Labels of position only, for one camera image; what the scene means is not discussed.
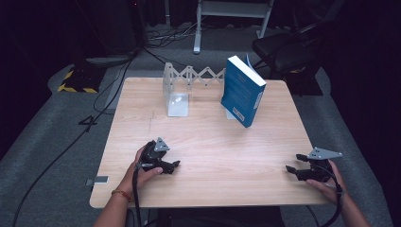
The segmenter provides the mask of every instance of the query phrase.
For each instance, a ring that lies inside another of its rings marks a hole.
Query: human hand
[[[137,152],[135,156],[135,160],[131,163],[130,167],[127,169],[127,172],[121,181],[120,185],[117,187],[118,190],[125,191],[132,195],[132,176],[133,176],[133,171],[135,170],[136,164],[139,162],[139,159],[141,158],[141,154],[144,151],[145,146],[141,147]],[[138,173],[138,188],[141,188],[142,186],[145,185],[147,181],[149,181],[151,178],[153,178],[156,175],[159,175],[163,172],[163,169],[160,167],[155,167],[147,172],[145,172],[144,169],[139,169]]]
[[[346,186],[342,176],[337,168],[336,164],[332,161],[328,160],[333,169],[334,175],[336,176],[337,182],[340,184],[342,191],[346,191]],[[306,180],[306,183],[313,186],[314,188],[318,189],[322,192],[324,196],[326,196],[331,202],[337,204],[337,191],[336,191],[336,184],[332,178],[328,180],[326,183],[321,183],[312,179]]]

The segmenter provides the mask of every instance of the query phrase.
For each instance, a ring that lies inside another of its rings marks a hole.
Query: metal stand
[[[252,17],[264,18],[262,29],[256,31],[257,38],[265,35],[266,26],[270,18],[271,9],[274,0],[270,0],[268,4],[257,3],[237,3],[237,2],[210,2],[198,1],[197,10],[197,32],[195,34],[194,54],[201,52],[201,16],[233,16],[233,17]]]
[[[183,82],[186,91],[192,91],[192,84],[196,81],[207,86],[213,81],[217,81],[221,85],[224,82],[225,68],[215,74],[209,67],[204,68],[199,73],[195,72],[192,66],[186,66],[179,73],[169,62],[166,63],[163,73],[163,95],[166,99],[167,116],[188,116],[188,93],[175,93],[176,85]]]

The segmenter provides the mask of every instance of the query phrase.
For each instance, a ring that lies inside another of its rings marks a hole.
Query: black cable
[[[331,178],[333,179],[335,185],[336,185],[336,193],[337,193],[337,209],[336,212],[334,213],[333,217],[328,220],[324,225],[322,225],[322,227],[327,227],[330,226],[331,224],[333,224],[333,222],[339,217],[340,213],[341,213],[341,196],[342,196],[342,188],[341,185],[339,184],[339,182],[337,181],[336,175],[334,175],[334,173],[331,173],[330,171],[328,171],[327,169],[325,169],[324,167],[318,166],[318,165],[313,165],[311,164],[310,166],[312,167],[317,167],[320,168],[322,170],[324,170],[326,173],[328,173]]]
[[[135,202],[135,211],[136,211],[136,219],[138,221],[138,227],[142,227],[142,219],[141,219],[141,211],[139,207],[139,199],[138,199],[138,174],[140,167],[140,162],[138,161],[137,166],[133,171],[132,176],[132,192],[133,192],[133,200]]]
[[[164,35],[148,37],[148,40],[150,40],[150,41],[156,41],[160,38],[160,43],[159,44],[148,44],[147,47],[148,48],[166,47],[175,41],[181,41],[181,40],[188,38],[188,36],[195,35],[195,33],[191,33],[194,29],[196,29],[195,25],[196,24],[194,24],[188,28],[175,29],[172,34],[169,34],[169,32],[172,31],[170,29]]]
[[[184,67],[187,66],[187,64],[183,64],[183,63],[180,63],[178,61],[174,61],[174,60],[168,59],[168,58],[160,56],[160,55],[154,55],[154,57],[161,58],[161,59],[164,59],[164,60],[167,60],[167,61],[170,61],[170,62],[178,63],[179,65],[184,66]]]
[[[148,227],[148,226],[150,226],[151,224],[153,224],[156,221],[157,221],[157,219],[153,219],[152,221],[150,221],[146,225],[144,225],[144,227]]]
[[[143,49],[145,51],[147,51],[151,56],[153,56],[155,59],[157,59],[159,62],[161,62],[162,64],[166,64],[163,60],[159,59],[159,57],[157,57],[156,55],[154,55],[153,53],[151,53],[150,51],[148,51],[145,47],[143,47]]]
[[[150,220],[150,209],[148,209],[148,220]]]
[[[111,83],[97,96],[97,98],[95,99],[95,101],[94,101],[94,110],[95,110],[95,111],[101,113],[101,111],[98,110],[97,107],[96,107],[96,102],[97,102],[97,100],[100,98],[100,96],[103,95],[104,92],[106,92],[116,81],[118,81],[118,79],[120,78],[120,75],[121,75],[121,70],[124,68],[124,66],[125,66],[125,64],[123,64],[123,66],[120,68],[120,70],[118,70],[118,76],[117,76],[117,78],[115,78],[115,80],[113,80],[113,82],[111,82]]]
[[[309,205],[307,205],[306,208],[309,210],[309,212],[312,215],[313,219],[315,219],[316,226],[320,227],[321,225],[319,224],[318,219],[316,218],[315,212],[313,212],[312,208],[310,208]]]
[[[153,31],[156,32],[157,34],[154,35],[154,33],[152,34],[151,37],[148,36],[148,41],[157,41],[157,40],[163,40],[165,37],[169,38],[171,37],[170,31],[172,31],[172,29],[167,29],[167,32],[165,32],[164,34],[161,34],[159,31]]]
[[[130,62],[127,64],[127,67],[126,67],[125,70],[124,70],[123,78],[125,77],[125,75],[126,75],[126,73],[127,73],[127,69],[128,69],[128,67],[130,66],[132,60],[133,60],[133,58],[132,58],[132,59],[130,60]],[[119,84],[119,86],[118,86],[118,88],[117,88],[117,91],[120,90],[121,85],[122,85],[122,81],[124,81],[124,80],[123,80],[123,79],[121,80],[121,82],[120,82],[120,84]],[[99,113],[99,114],[95,117],[95,119],[94,119],[93,121],[91,121],[91,122],[88,124],[88,126],[79,134],[79,136],[77,136],[77,138],[76,138],[62,153],[60,153],[59,156],[57,156],[57,157],[44,169],[44,171],[42,171],[42,173],[35,179],[35,181],[30,185],[29,189],[28,189],[27,192],[24,194],[24,196],[23,196],[22,200],[20,201],[20,203],[19,203],[19,205],[18,205],[18,208],[17,208],[17,210],[16,210],[16,212],[15,212],[14,220],[13,220],[13,222],[12,222],[12,226],[13,226],[13,227],[14,227],[14,226],[16,225],[16,223],[17,223],[17,218],[18,218],[18,215],[19,215],[19,213],[20,213],[20,211],[21,211],[21,208],[22,208],[22,206],[23,206],[23,204],[24,204],[24,201],[26,200],[27,196],[29,195],[29,193],[30,193],[30,191],[33,189],[33,187],[36,185],[36,183],[42,178],[42,176],[44,175],[44,173],[46,173],[47,170],[48,170],[50,167],[52,167],[52,166],[62,157],[62,155],[63,155],[64,153],[66,153],[72,146],[74,146],[74,145],[76,144],[76,142],[80,139],[80,137],[82,137],[82,135],[83,135],[87,130],[89,130],[89,128],[91,128],[92,125],[94,125],[94,123],[104,114],[104,112],[105,112],[105,111],[109,108],[109,106],[112,104],[112,102],[113,102],[114,99],[116,98],[117,94],[118,94],[118,92],[116,92],[116,93],[114,94],[112,100],[110,100],[109,104],[107,104],[107,106],[103,109],[103,111],[102,111],[101,113]]]
[[[193,28],[193,26],[190,26],[190,27],[187,27],[187,28],[176,28],[176,29],[174,29],[174,33],[179,33],[179,32],[181,32],[182,34],[179,34],[179,36],[185,36],[184,34],[187,32],[187,31],[190,31],[190,30],[192,30]],[[149,34],[149,36],[148,36],[148,39],[149,40],[156,40],[156,39],[159,39],[159,38],[164,38],[165,36],[168,36],[168,35],[170,35],[169,33],[170,33],[170,31],[172,31],[173,29],[171,29],[171,28],[169,28],[169,29],[158,29],[158,30],[148,30],[147,31],[147,33]]]

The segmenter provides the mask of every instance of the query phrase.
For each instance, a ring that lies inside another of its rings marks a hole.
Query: blue book
[[[245,128],[250,127],[259,107],[266,82],[237,56],[227,60],[221,104]]]

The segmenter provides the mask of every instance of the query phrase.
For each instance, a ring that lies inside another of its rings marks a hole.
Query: black chair
[[[312,23],[333,20],[345,0],[289,0],[295,30]]]
[[[255,70],[268,66],[268,79],[286,80],[289,74],[302,78],[301,90],[314,78],[320,63],[320,47],[334,20],[314,23],[293,33],[280,32],[253,41],[252,49],[260,57]]]

